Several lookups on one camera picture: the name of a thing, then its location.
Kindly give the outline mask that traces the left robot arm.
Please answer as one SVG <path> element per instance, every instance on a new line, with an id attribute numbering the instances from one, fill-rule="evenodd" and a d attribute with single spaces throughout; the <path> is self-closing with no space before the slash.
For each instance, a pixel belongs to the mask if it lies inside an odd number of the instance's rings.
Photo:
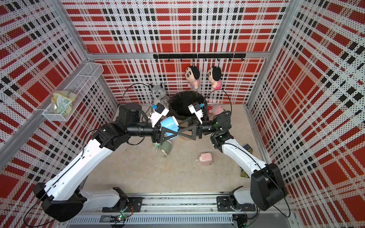
<path id="1" fill-rule="evenodd" d="M 115 121 L 97 129 L 81 153 L 58 175 L 47 183 L 33 187 L 43 211 L 53 219 L 64 222 L 82 211 L 102 208 L 104 212 L 119 212 L 131 206 L 128 196 L 119 188 L 107 191 L 80 189 L 85 178 L 106 157 L 130 137 L 150 136 L 154 143 L 160 141 L 162 127 L 177 131 L 179 123 L 168 116 L 162 104 L 153 105 L 150 117 L 136 103 L 123 104 Z"/>

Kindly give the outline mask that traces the light green pencil sharpener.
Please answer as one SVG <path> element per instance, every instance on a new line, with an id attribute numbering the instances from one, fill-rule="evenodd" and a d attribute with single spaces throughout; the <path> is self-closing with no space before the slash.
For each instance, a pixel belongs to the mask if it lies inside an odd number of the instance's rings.
<path id="1" fill-rule="evenodd" d="M 155 151 L 158 152 L 160 150 L 160 144 L 159 143 L 155 143 L 154 147 L 155 147 Z"/>

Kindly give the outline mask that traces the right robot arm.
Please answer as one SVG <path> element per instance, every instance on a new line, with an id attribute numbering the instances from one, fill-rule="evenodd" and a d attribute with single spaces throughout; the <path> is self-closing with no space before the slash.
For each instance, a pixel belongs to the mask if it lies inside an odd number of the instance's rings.
<path id="1" fill-rule="evenodd" d="M 192 140 L 210 134 L 214 148 L 229 156 L 249 175 L 250 198 L 260 210 L 266 211 L 287 196 L 280 169 L 244 149 L 230 134 L 231 127 L 231 111 L 224 111 L 211 121 L 180 127 L 177 133 Z"/>

